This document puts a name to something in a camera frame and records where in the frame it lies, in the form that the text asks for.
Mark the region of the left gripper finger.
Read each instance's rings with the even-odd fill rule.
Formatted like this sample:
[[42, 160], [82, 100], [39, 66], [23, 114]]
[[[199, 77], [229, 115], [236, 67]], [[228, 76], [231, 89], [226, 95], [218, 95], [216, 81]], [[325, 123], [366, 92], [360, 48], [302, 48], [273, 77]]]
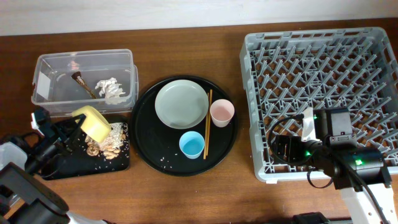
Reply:
[[68, 138], [66, 140], [58, 138], [55, 143], [57, 150], [55, 155], [64, 157], [73, 154], [79, 149], [79, 143], [77, 138]]
[[63, 143], [73, 143], [81, 134], [81, 127], [86, 119], [84, 114], [59, 121], [54, 124], [56, 132]]

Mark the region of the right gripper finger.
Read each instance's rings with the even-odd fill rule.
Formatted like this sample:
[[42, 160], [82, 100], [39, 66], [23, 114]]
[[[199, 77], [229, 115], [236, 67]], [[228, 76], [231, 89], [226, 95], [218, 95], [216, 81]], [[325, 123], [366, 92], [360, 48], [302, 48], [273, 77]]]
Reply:
[[289, 162], [290, 136], [277, 135], [272, 143], [273, 158], [280, 163]]
[[310, 152], [301, 141], [301, 137], [292, 136], [289, 143], [289, 162], [300, 162], [309, 156]]

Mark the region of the yellow bowl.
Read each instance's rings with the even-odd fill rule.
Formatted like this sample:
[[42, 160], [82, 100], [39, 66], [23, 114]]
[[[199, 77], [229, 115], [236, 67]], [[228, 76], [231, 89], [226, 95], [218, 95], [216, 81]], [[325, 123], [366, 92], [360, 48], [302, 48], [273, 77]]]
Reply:
[[92, 106], [84, 106], [72, 112], [72, 116], [85, 115], [81, 129], [98, 143], [103, 142], [111, 132], [111, 125]]

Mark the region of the food scraps and rice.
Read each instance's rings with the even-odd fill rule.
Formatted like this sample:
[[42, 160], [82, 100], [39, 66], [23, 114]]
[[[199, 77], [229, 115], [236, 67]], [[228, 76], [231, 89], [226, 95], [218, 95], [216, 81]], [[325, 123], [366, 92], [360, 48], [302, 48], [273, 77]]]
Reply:
[[89, 156], [103, 156], [106, 160], [115, 159], [127, 149], [127, 124], [112, 123], [111, 132], [103, 142], [98, 143], [86, 136], [85, 143], [86, 153]]

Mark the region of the white tissue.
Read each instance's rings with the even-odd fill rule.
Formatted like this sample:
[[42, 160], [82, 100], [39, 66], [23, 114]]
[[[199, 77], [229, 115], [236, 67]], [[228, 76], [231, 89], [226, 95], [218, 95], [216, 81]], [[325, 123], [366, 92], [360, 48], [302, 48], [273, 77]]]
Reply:
[[116, 105], [124, 102], [121, 95], [124, 95], [125, 92], [121, 88], [121, 85], [117, 79], [112, 77], [107, 80], [100, 80], [96, 84], [95, 89], [99, 89], [99, 96], [104, 97], [107, 105]]

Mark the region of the gold foil wrapper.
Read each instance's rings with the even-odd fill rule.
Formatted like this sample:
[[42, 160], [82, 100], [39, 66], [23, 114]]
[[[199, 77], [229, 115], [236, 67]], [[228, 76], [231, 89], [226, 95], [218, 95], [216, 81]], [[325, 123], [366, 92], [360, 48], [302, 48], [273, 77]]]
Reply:
[[92, 92], [92, 90], [88, 87], [84, 79], [82, 78], [81, 72], [77, 71], [71, 75], [71, 77], [81, 86], [85, 89], [85, 91], [92, 97], [92, 99], [96, 99], [95, 94]]

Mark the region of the pink cup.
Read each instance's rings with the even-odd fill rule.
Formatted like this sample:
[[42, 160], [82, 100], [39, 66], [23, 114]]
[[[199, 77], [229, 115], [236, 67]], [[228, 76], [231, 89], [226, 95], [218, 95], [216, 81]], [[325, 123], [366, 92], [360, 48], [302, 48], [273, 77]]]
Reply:
[[210, 107], [212, 122], [215, 126], [223, 128], [229, 124], [235, 113], [232, 102], [226, 99], [216, 100]]

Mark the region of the wooden chopstick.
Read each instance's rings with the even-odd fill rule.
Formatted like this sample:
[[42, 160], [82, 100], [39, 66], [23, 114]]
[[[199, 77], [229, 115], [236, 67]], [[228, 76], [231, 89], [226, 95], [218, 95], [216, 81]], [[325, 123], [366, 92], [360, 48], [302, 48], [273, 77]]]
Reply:
[[[210, 105], [209, 99], [210, 99], [210, 94], [207, 93], [207, 98], [208, 98], [208, 106]], [[203, 160], [206, 159], [206, 149], [207, 149], [207, 142], [208, 142], [208, 109], [206, 111], [206, 117], [205, 117], [205, 146], [203, 150]]]
[[209, 105], [208, 105], [208, 114], [207, 114], [207, 125], [206, 125], [206, 130], [207, 130], [207, 135], [206, 135], [206, 150], [209, 148], [209, 143], [210, 143], [210, 126], [211, 126], [211, 115], [210, 115], [210, 108], [211, 108], [211, 101], [212, 101], [212, 96], [213, 96], [213, 90], [210, 89], [209, 92]]

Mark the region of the blue cup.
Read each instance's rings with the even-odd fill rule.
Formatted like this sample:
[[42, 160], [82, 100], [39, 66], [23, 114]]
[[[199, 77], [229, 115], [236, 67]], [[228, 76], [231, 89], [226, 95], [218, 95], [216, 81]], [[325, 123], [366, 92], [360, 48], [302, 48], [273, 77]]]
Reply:
[[188, 131], [181, 136], [178, 145], [187, 158], [197, 159], [204, 150], [205, 139], [196, 131]]

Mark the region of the grey plate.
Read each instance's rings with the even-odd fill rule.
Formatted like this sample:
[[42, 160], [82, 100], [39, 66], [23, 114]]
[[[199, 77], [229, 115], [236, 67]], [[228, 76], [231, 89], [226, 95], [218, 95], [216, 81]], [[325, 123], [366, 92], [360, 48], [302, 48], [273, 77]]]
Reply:
[[155, 98], [157, 117], [174, 129], [198, 125], [206, 117], [208, 108], [206, 91], [190, 80], [175, 80], [166, 84]]

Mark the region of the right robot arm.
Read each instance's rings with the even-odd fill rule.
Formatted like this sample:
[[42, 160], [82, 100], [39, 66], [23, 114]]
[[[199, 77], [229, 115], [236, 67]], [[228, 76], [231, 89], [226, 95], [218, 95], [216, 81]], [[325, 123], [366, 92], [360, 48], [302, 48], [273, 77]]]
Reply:
[[267, 145], [274, 159], [322, 171], [340, 191], [353, 223], [397, 223], [391, 175], [382, 153], [359, 147], [347, 108], [314, 110], [288, 116], [302, 124], [301, 136], [274, 134]]

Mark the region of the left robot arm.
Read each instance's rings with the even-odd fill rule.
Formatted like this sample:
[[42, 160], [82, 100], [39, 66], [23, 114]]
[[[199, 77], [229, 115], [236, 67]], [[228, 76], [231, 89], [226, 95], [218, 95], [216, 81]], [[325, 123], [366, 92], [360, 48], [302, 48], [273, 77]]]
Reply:
[[37, 143], [30, 145], [26, 135], [1, 139], [1, 223], [99, 224], [100, 220], [71, 212], [64, 199], [34, 175], [56, 157], [76, 151], [81, 133], [103, 141], [111, 131], [110, 124], [92, 106], [79, 108], [71, 118], [56, 123], [42, 107], [31, 117], [31, 133], [38, 137]]

